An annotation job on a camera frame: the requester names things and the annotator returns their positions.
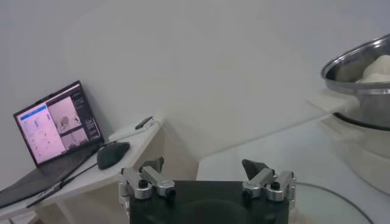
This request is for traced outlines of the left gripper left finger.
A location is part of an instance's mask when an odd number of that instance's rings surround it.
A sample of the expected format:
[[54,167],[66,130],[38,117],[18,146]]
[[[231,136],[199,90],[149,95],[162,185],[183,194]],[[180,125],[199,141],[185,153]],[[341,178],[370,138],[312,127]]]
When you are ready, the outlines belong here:
[[146,161],[138,170],[133,167],[122,168],[118,177],[119,196],[122,199],[135,197],[137,200],[151,198],[155,193],[167,200],[176,196],[175,182],[161,174],[163,157]]

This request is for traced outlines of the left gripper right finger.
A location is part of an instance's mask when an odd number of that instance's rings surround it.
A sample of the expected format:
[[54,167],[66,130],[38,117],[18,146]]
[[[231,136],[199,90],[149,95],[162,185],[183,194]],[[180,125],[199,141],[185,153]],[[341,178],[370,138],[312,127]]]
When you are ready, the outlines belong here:
[[244,201],[252,201],[252,199],[260,197],[266,197],[269,201],[296,200],[294,172],[284,170],[277,174],[265,163],[248,159],[242,160],[241,164],[248,177],[248,180],[242,183]]

